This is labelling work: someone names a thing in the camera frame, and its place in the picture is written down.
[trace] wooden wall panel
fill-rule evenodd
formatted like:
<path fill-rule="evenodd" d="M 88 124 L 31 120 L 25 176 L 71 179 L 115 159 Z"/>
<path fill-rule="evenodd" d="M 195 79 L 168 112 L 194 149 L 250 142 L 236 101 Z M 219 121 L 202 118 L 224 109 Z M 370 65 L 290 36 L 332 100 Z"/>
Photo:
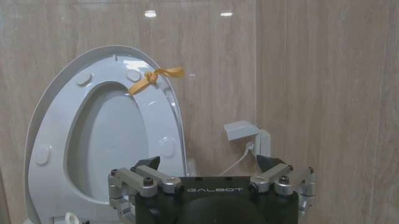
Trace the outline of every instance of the wooden wall panel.
<path fill-rule="evenodd" d="M 399 220 L 399 2 L 391 1 L 384 56 L 380 130 L 374 170 L 371 222 Z"/>
<path fill-rule="evenodd" d="M 272 153 L 318 172 L 308 223 L 367 223 L 390 1 L 258 5 L 258 123 Z"/>

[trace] toilet seat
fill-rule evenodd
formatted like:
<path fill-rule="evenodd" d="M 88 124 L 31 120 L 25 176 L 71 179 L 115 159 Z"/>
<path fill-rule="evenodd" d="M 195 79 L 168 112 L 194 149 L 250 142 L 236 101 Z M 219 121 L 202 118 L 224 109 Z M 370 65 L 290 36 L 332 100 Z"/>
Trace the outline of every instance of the toilet seat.
<path fill-rule="evenodd" d="M 84 53 L 49 85 L 27 137 L 25 198 L 33 223 L 52 224 L 73 212 L 92 223 L 118 222 L 108 205 L 107 175 L 162 156 L 159 170 L 184 176 L 179 105 L 160 77 L 126 95 L 159 66 L 139 50 L 106 46 Z"/>

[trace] white toilet seat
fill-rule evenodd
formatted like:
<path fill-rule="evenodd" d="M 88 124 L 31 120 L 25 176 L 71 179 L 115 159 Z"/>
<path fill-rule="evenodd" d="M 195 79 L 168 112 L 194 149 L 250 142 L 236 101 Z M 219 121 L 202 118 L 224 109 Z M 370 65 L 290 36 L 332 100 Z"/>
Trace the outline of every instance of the white toilet seat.
<path fill-rule="evenodd" d="M 144 72 L 156 68 L 139 50 L 107 46 L 83 54 L 52 82 L 40 99 L 27 137 L 25 198 L 29 218 L 36 224 L 39 219 L 41 224 L 63 219 L 67 212 L 83 220 L 118 222 L 107 200 L 107 174 L 112 168 L 132 166 L 139 159 L 160 155 L 159 170 L 184 176 L 180 111 L 171 84 L 163 77 L 158 86 L 148 86 L 134 97 L 99 99 L 107 104 L 92 117 L 94 131 L 89 134 L 83 131 L 79 140 L 72 139 L 76 127 L 84 126 L 79 117 L 96 91 L 111 85 L 128 89 Z M 103 121 L 118 116 L 116 113 L 122 116 L 115 122 L 126 119 L 126 123 L 104 125 Z M 84 164 L 88 192 L 71 178 L 69 172 L 77 175 L 83 172 L 77 165 L 75 168 L 75 161 L 68 161 L 71 152 L 76 153 L 76 160 L 84 155 L 88 158 Z"/>

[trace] bolt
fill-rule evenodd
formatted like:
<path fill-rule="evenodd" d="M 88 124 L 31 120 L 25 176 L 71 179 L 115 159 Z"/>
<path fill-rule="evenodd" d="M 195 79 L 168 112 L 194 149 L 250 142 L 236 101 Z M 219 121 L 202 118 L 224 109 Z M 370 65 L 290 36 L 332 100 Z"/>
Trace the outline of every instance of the bolt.
<path fill-rule="evenodd" d="M 279 179 L 279 182 L 282 184 L 290 184 L 290 177 L 288 176 L 282 176 L 280 179 Z"/>
<path fill-rule="evenodd" d="M 256 184 L 254 184 L 254 183 L 250 184 L 248 189 L 252 194 L 256 194 L 259 191 L 259 188 L 258 188 Z"/>
<path fill-rule="evenodd" d="M 111 176 L 115 176 L 118 169 L 111 170 Z"/>
<path fill-rule="evenodd" d="M 144 187 L 150 187 L 154 184 L 154 179 L 151 177 L 146 177 L 143 180 Z"/>

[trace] ribbon bow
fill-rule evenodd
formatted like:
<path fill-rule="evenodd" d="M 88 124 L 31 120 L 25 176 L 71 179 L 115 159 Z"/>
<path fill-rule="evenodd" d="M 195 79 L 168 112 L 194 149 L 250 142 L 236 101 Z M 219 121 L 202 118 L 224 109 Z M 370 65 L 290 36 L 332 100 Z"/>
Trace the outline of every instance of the ribbon bow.
<path fill-rule="evenodd" d="M 134 95 L 146 89 L 150 84 L 156 84 L 158 75 L 180 78 L 184 76 L 184 69 L 182 67 L 176 67 L 171 69 L 156 69 L 155 71 L 146 72 L 144 79 L 136 82 L 130 88 L 130 94 Z"/>

